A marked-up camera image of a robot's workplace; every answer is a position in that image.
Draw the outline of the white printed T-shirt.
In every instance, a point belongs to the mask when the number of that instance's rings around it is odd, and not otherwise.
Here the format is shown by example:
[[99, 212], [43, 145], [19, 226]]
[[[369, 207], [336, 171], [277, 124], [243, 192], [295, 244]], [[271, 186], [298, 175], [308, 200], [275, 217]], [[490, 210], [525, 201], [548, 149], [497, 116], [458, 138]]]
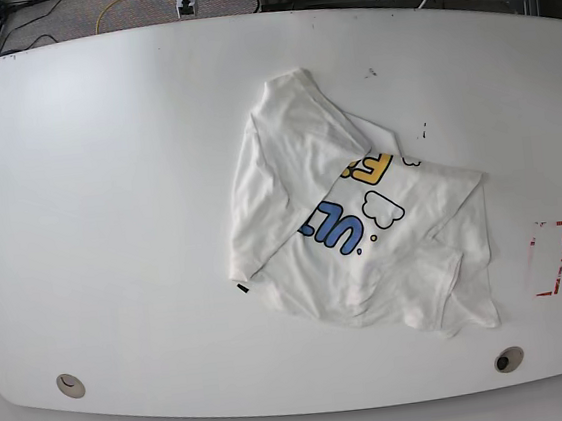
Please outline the white printed T-shirt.
[[496, 328], [484, 177], [417, 160], [308, 71], [268, 80], [231, 196], [229, 276], [273, 310], [350, 328]]

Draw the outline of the red tape rectangle marking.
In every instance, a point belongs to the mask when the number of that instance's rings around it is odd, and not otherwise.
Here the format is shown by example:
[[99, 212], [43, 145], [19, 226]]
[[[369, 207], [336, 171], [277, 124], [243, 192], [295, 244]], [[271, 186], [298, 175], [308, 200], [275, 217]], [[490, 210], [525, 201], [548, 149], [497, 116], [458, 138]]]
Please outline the red tape rectangle marking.
[[532, 296], [557, 295], [562, 280], [562, 221], [536, 222], [529, 250], [528, 279]]

